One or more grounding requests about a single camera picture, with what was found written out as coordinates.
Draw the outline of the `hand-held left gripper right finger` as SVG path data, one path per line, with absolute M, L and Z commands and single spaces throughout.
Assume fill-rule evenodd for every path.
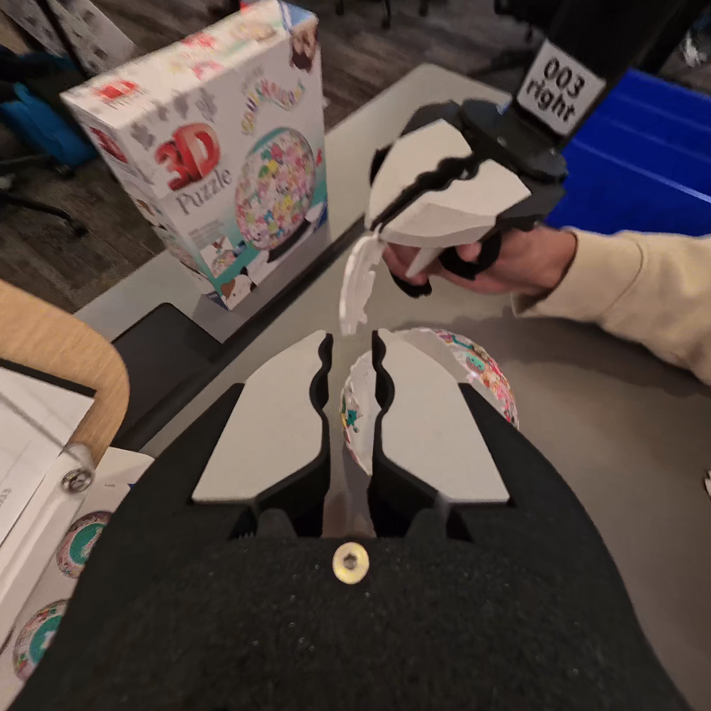
M 508 425 L 504 405 L 431 330 L 372 332 L 375 418 L 369 503 L 395 514 L 511 502 L 467 395 Z

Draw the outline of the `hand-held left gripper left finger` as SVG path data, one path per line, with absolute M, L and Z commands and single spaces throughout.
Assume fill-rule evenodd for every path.
M 333 335 L 316 331 L 273 356 L 244 384 L 193 490 L 193 502 L 246 503 L 305 514 L 330 486 L 324 413 Z

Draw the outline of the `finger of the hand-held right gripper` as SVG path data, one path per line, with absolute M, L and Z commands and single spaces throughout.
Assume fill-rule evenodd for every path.
M 384 227 L 425 191 L 478 173 L 478 160 L 462 133 L 444 120 L 400 137 L 387 153 L 370 188 L 367 227 Z
M 514 173 L 478 173 L 425 191 L 384 225 L 384 243 L 413 247 L 407 276 L 419 274 L 446 249 L 482 240 L 506 210 L 532 196 Z

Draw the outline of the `colourful puzzle ball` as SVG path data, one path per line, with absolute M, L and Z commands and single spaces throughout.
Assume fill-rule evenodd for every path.
M 518 411 L 511 386 L 498 363 L 485 349 L 466 336 L 447 330 L 423 327 L 410 329 L 434 331 L 446 345 L 451 347 L 457 360 L 460 360 L 466 371 L 470 372 L 471 378 L 486 386 L 502 401 L 506 420 L 512 427 L 519 428 Z M 373 368 L 372 352 L 367 351 L 351 366 L 341 391 L 340 410 L 346 447 L 357 465 L 370 477 L 370 481 L 373 473 L 375 418 L 380 411 L 375 385 L 376 373 Z M 443 508 L 448 514 L 450 509 L 455 506 L 450 508 L 438 506 L 436 508 Z M 369 502 L 368 507 L 373 529 L 379 538 L 404 536 L 417 514 L 395 514 L 388 509 L 377 508 Z

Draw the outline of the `white puzzle piece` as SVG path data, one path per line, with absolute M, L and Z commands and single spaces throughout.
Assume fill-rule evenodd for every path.
M 346 261 L 338 302 L 342 336 L 354 336 L 361 324 L 367 323 L 365 307 L 372 294 L 375 269 L 380 263 L 385 243 L 380 227 L 363 234 L 353 245 Z

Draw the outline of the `person's right forearm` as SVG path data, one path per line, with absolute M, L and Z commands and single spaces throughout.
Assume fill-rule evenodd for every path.
M 710 385 L 710 236 L 571 232 L 562 281 L 546 297 L 513 296 L 514 314 L 599 326 Z

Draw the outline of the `puzzle box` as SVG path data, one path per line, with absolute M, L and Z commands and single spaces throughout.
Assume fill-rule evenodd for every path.
M 228 311 L 327 220 L 317 16 L 259 1 L 61 99 L 165 248 Z

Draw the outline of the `person's right hand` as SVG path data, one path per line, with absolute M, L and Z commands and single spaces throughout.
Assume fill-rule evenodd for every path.
M 567 230 L 537 226 L 529 232 L 511 230 L 502 237 L 496 262 L 475 280 L 445 270 L 437 261 L 411 277 L 407 271 L 419 252 L 416 247 L 391 244 L 383 261 L 391 274 L 414 286 L 438 277 L 476 294 L 513 294 L 542 298 L 562 281 L 577 252 L 577 237 Z

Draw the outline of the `blue plastic bin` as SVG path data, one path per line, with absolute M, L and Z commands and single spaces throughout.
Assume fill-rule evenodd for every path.
M 563 151 L 556 228 L 710 234 L 710 96 L 629 70 Z

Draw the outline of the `sheet with round pictures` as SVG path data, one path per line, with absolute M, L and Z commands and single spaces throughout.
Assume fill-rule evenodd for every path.
M 11 704 L 38 667 L 103 529 L 153 461 L 146 454 L 110 448 L 98 464 L 94 484 L 1 644 L 2 708 Z

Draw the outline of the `blue office chair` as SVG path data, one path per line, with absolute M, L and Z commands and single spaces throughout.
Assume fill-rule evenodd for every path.
M 88 229 L 65 210 L 23 198 L 11 190 L 24 168 L 45 167 L 63 178 L 97 157 L 97 152 L 60 95 L 82 76 L 67 57 L 45 52 L 20 54 L 1 46 L 1 125 L 33 152 L 1 160 L 1 206 L 13 206 L 62 220 L 76 237 Z

